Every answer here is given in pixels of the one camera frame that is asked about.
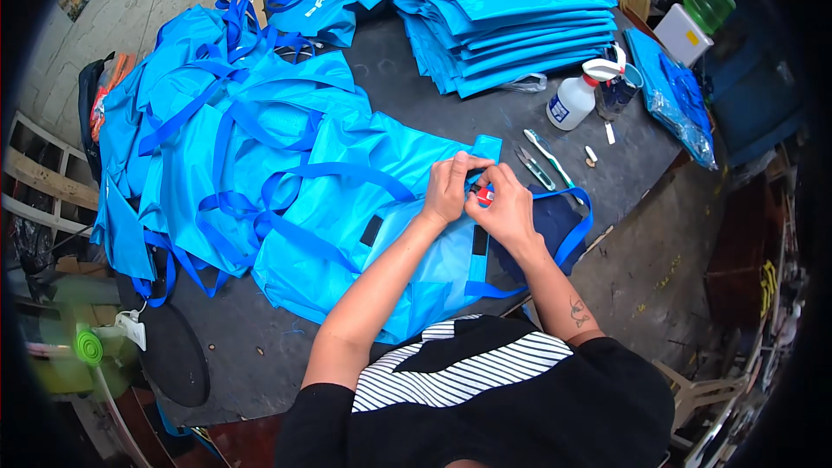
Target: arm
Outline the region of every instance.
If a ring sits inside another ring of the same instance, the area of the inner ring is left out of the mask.
[[[534,231],[532,193],[505,163],[491,167],[477,181],[494,185],[488,208],[469,194],[465,211],[514,257],[526,274],[543,330],[578,346],[605,336],[566,275],[549,256],[543,235]]]
[[[369,349],[433,240],[462,214],[465,175],[494,164],[459,152],[433,164],[422,212],[349,287],[318,330],[301,388],[335,383],[355,390]]]

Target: black and white stripes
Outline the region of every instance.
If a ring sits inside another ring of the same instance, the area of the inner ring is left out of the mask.
[[[572,355],[562,340],[535,331],[436,372],[393,372],[400,363],[419,352],[426,341],[453,338],[453,329],[453,320],[435,323],[422,331],[420,343],[390,351],[364,369],[359,376],[352,411],[373,411],[407,402],[433,407],[458,405],[484,390],[539,376]]]

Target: spray bottle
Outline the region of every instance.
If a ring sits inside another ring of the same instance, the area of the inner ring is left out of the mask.
[[[546,116],[560,130],[572,130],[595,109],[594,89],[600,82],[606,82],[624,74],[627,56],[618,44],[616,50],[618,62],[604,58],[595,58],[583,63],[583,76],[566,78],[557,88],[557,93],[546,107]]]

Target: yellow label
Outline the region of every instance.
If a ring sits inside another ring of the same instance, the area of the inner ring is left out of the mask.
[[[691,44],[693,46],[699,45],[699,39],[696,37],[696,35],[693,34],[693,31],[688,31],[687,33],[685,33],[685,36],[687,37],[687,39],[691,40]]]

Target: scissors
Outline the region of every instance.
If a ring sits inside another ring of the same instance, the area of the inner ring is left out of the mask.
[[[530,154],[523,147],[519,147],[519,149],[520,152],[515,150],[514,153],[517,156],[517,158],[520,159],[520,162],[523,163],[523,165],[525,165],[529,172],[534,174],[534,177],[536,177],[537,180],[540,181],[540,183],[546,188],[546,190],[548,190],[549,192],[554,192],[555,182],[552,181],[552,178],[546,175],[546,172],[544,172],[543,169],[540,168],[540,165],[537,164],[537,161],[534,160],[532,154]]]

